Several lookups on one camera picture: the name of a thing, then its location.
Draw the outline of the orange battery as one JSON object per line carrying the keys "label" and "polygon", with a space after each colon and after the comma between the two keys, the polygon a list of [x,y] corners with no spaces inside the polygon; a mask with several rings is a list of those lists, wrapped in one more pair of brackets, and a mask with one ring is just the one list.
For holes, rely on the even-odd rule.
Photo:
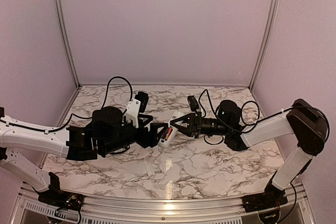
{"label": "orange battery", "polygon": [[168,131],[167,131],[167,134],[166,134],[166,137],[165,137],[165,140],[168,140],[168,138],[170,137],[172,131],[173,131],[173,128],[172,128],[172,127],[169,127],[169,129],[168,129]]}

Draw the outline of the white remote control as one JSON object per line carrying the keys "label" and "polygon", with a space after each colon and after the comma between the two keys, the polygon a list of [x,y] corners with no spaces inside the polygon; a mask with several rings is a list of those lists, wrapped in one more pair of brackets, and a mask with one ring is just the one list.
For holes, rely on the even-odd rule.
{"label": "white remote control", "polygon": [[184,116],[185,114],[181,111],[175,111],[172,116],[169,119],[169,124],[168,124],[168,129],[163,133],[163,135],[161,136],[159,142],[158,142],[158,146],[160,148],[168,148],[172,142],[172,139],[174,139],[176,133],[178,132],[178,129],[176,127],[173,127],[171,125],[171,121],[175,120],[177,118],[180,118],[182,116]]}

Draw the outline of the white battery cover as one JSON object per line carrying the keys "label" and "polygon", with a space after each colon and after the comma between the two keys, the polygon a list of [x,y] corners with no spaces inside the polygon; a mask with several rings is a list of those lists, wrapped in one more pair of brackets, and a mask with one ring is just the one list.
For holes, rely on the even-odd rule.
{"label": "white battery cover", "polygon": [[147,174],[148,174],[149,177],[155,175],[154,168],[153,168],[153,166],[151,164],[146,164],[145,165],[145,170],[146,170],[146,172],[147,172]]}

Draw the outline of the purple blue battery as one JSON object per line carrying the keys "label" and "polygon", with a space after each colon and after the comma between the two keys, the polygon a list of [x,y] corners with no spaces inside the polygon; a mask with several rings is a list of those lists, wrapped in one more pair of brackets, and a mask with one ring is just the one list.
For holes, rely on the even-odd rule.
{"label": "purple blue battery", "polygon": [[168,129],[166,129],[166,131],[164,132],[164,134],[161,136],[161,140],[164,141],[164,142],[166,141],[166,140],[165,140],[165,137],[166,137],[166,134],[167,134]]}

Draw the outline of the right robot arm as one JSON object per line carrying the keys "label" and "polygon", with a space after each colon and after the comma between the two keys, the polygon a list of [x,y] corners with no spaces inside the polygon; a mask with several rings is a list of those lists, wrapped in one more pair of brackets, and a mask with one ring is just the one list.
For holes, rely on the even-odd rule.
{"label": "right robot arm", "polygon": [[201,112],[192,112],[172,119],[170,125],[189,137],[220,135],[223,142],[233,151],[245,151],[261,142],[284,135],[294,135],[297,147],[273,175],[260,203],[271,207],[280,199],[280,192],[300,174],[313,157],[320,154],[330,134],[326,115],[303,99],[293,105],[254,124],[241,125],[242,109],[232,100],[223,100],[215,111],[214,118],[203,117]]}

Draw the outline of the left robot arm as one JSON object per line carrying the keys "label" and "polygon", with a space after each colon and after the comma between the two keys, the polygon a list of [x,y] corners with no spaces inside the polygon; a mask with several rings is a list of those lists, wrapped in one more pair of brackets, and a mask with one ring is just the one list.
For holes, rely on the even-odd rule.
{"label": "left robot arm", "polygon": [[70,161],[90,161],[99,156],[118,155],[137,143],[143,148],[155,147],[167,130],[167,123],[154,123],[150,115],[138,114],[127,119],[123,112],[108,106],[95,110],[84,127],[64,124],[59,128],[19,122],[1,108],[1,167],[44,193],[54,205],[66,202],[58,177],[43,171],[19,149],[53,154]]}

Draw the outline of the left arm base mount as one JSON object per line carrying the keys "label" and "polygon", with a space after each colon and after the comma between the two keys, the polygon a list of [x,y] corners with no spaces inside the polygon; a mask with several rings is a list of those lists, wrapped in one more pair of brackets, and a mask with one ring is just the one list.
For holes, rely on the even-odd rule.
{"label": "left arm base mount", "polygon": [[59,209],[80,211],[84,196],[79,193],[61,190],[59,177],[52,172],[49,172],[48,175],[50,183],[46,191],[37,191],[38,200]]}

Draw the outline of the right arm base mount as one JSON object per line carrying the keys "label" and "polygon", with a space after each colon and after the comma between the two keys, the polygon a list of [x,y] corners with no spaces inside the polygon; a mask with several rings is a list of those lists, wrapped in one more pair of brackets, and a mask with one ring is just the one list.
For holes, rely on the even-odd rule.
{"label": "right arm base mount", "polygon": [[253,212],[285,205],[288,199],[285,191],[276,188],[270,180],[262,193],[243,196],[242,202],[246,212]]}

